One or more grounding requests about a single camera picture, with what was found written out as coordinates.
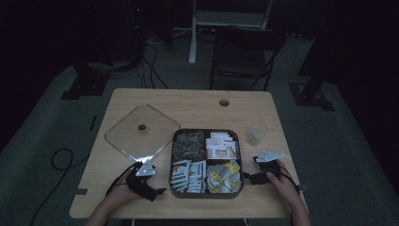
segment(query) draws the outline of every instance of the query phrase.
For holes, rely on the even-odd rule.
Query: divided storage box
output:
[[[190,135],[192,136],[193,134],[199,133],[201,134],[203,132],[203,136],[200,139],[201,140],[206,140],[207,138],[211,138],[211,134],[215,133],[221,133],[221,134],[228,134],[230,137],[230,140],[233,141],[234,146],[233,147],[235,150],[233,153],[226,153],[226,152],[221,152],[221,151],[216,151],[217,154],[221,153],[221,155],[226,154],[227,158],[223,159],[223,156],[220,157],[220,155],[214,154],[211,155],[210,153],[207,152],[207,145],[206,143],[203,144],[203,147],[199,148],[199,154],[191,154],[188,153],[185,156],[182,156],[182,149],[184,147],[181,147],[181,137],[180,136],[185,136],[185,135]],[[172,180],[172,174],[173,171],[175,171],[174,177],[176,177],[177,170],[176,166],[174,166],[174,163],[176,162],[182,162],[186,159],[186,157],[191,159],[192,163],[199,163],[201,161],[206,162],[206,169],[208,169],[210,166],[218,166],[216,168],[220,168],[220,166],[224,166],[225,163],[227,165],[231,166],[231,161],[232,163],[236,166],[236,164],[239,166],[239,171],[238,174],[235,174],[235,178],[240,178],[240,184],[239,186],[236,186],[233,190],[232,193],[212,193],[210,192],[211,187],[208,185],[208,177],[209,175],[206,174],[205,178],[205,184],[206,184],[206,189],[205,193],[195,193],[195,192],[187,192],[187,189],[184,192],[177,191],[176,188],[173,186],[176,185],[176,181],[173,182]],[[224,130],[224,129],[180,129],[176,131],[173,135],[173,140],[172,140],[172,152],[171,152],[171,157],[170,157],[170,172],[169,172],[169,185],[170,185],[170,190],[171,193],[180,199],[233,199],[237,197],[240,193],[240,191],[244,187],[244,173],[243,173],[243,168],[242,168],[242,160],[241,160],[241,153],[240,153],[240,145],[239,145],[239,140],[238,136],[231,130]]]

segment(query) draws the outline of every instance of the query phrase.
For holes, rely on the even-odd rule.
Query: box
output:
[[[244,187],[238,136],[225,129],[176,131],[169,185],[171,193],[180,199],[237,197]]]

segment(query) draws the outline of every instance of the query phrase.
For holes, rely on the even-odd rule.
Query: chair seat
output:
[[[267,73],[263,51],[244,49],[229,41],[220,43],[215,68],[219,73],[241,77],[262,77]]]

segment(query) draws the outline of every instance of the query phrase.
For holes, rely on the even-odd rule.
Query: stand base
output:
[[[295,102],[297,105],[306,106],[321,106],[325,111],[335,111],[334,106],[330,101],[328,101],[323,94],[322,90],[319,90],[312,99],[304,98],[302,96],[302,90],[305,88],[306,84],[303,83],[289,83],[291,92],[293,93]]]
[[[109,78],[109,73],[94,73],[95,80],[92,84],[82,86],[82,81],[78,75],[70,90],[64,91],[61,100],[78,100],[80,96],[101,96],[103,95],[106,82]]]

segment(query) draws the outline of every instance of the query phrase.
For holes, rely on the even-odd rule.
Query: clear plastic lid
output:
[[[172,141],[180,124],[151,105],[131,110],[105,133],[105,140],[133,162],[153,160]]]

